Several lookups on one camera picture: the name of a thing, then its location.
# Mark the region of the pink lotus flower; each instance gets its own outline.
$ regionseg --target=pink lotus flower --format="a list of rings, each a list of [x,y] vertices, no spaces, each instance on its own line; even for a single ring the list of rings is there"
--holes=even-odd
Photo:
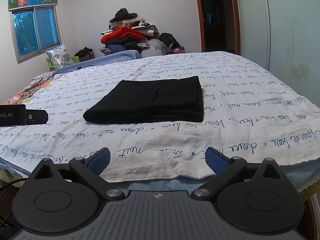
[[[27,0],[17,0],[17,4],[20,6],[24,6],[25,4],[27,4]]]

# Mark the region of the red fabric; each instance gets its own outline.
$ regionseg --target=red fabric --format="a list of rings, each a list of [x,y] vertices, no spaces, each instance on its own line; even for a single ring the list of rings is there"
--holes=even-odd
[[[146,36],[131,28],[121,27],[115,32],[103,36],[100,41],[102,44],[107,44],[111,40],[117,40],[122,38],[133,38],[136,41],[142,41],[146,38]]]

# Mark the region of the dark door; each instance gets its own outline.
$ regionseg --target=dark door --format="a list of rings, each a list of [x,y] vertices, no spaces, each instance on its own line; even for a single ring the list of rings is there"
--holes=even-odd
[[[205,51],[225,51],[227,49],[226,22],[223,0],[201,0]]]

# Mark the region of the doorway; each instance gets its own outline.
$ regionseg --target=doorway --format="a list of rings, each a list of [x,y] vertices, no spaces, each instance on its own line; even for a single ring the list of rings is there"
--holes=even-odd
[[[197,0],[202,52],[240,55],[238,0]]]

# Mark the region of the white blanket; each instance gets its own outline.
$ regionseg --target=white blanket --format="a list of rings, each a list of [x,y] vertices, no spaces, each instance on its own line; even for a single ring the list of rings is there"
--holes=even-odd
[[[82,115],[122,79],[180,79],[197,75],[204,121],[98,125]],[[274,158],[290,165],[320,156],[320,109],[257,64],[226,52],[151,57],[85,68],[37,92],[28,109],[45,109],[46,125],[0,129],[0,157],[25,173],[44,157],[65,163],[108,147],[109,182],[203,178],[213,174],[212,146],[248,162]]]

